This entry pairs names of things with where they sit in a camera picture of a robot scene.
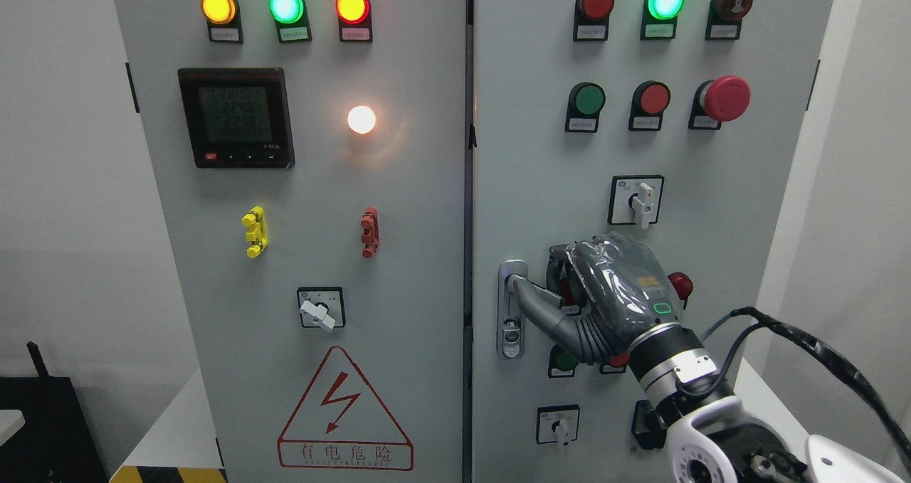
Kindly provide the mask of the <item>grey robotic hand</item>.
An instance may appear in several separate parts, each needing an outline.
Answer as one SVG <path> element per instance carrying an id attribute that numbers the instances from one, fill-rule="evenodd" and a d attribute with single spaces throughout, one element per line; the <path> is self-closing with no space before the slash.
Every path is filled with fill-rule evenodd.
<path id="1" fill-rule="evenodd" d="M 561 297 L 520 276 L 510 278 L 520 310 L 553 343 L 586 364 L 629 353 L 637 376 L 677 353 L 698 347 L 674 318 L 679 304 L 663 267 L 647 246 L 619 233 L 560 245 L 551 256 L 578 276 L 590 302 L 585 317 L 567 317 Z"/>

